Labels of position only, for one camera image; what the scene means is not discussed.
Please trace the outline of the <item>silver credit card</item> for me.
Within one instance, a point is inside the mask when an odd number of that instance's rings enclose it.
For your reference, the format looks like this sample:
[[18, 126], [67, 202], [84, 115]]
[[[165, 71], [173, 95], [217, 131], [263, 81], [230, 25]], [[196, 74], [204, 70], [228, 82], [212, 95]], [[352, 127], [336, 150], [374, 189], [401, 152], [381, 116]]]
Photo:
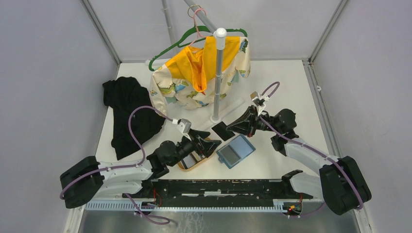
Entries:
[[220, 150], [222, 157], [226, 160], [229, 165], [234, 165], [240, 160], [240, 157], [237, 153], [230, 147], [226, 146]]

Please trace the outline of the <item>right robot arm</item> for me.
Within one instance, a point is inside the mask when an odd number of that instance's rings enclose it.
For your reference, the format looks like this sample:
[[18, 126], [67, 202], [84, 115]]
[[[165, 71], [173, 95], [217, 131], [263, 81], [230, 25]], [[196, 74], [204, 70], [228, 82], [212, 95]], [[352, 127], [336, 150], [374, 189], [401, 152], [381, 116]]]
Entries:
[[295, 170], [285, 174], [281, 193], [293, 198], [298, 193], [321, 199], [335, 214], [342, 215], [350, 210], [360, 210], [372, 199], [370, 188], [354, 158], [337, 157], [313, 147], [294, 131], [297, 126], [295, 113], [282, 109], [276, 115], [258, 113], [255, 106], [247, 110], [226, 130], [252, 137], [256, 131], [271, 131], [271, 144], [275, 151], [294, 159], [315, 172], [309, 175]]

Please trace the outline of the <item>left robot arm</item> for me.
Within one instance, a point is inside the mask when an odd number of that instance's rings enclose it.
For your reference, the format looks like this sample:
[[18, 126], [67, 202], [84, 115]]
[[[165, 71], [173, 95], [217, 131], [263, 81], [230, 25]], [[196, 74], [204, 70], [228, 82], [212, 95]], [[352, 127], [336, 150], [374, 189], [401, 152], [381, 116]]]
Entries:
[[144, 159], [130, 162], [107, 163], [88, 156], [60, 175], [59, 198], [68, 209], [85, 205], [96, 197], [138, 194], [146, 198], [153, 191], [149, 181], [168, 174], [170, 167], [193, 153], [211, 156], [222, 141], [209, 136], [209, 132], [190, 130], [180, 142], [166, 140]]

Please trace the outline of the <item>yellow box of cards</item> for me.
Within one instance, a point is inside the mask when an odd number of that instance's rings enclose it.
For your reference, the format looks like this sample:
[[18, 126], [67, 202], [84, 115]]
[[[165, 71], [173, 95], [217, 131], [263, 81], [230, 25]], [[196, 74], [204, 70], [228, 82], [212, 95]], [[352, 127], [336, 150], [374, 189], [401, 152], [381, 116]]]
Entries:
[[193, 151], [183, 160], [179, 161], [177, 165], [182, 171], [188, 172], [206, 162], [209, 158], [214, 156], [214, 154], [215, 152], [213, 152], [209, 157], [205, 157], [204, 155], [200, 155], [197, 152]]

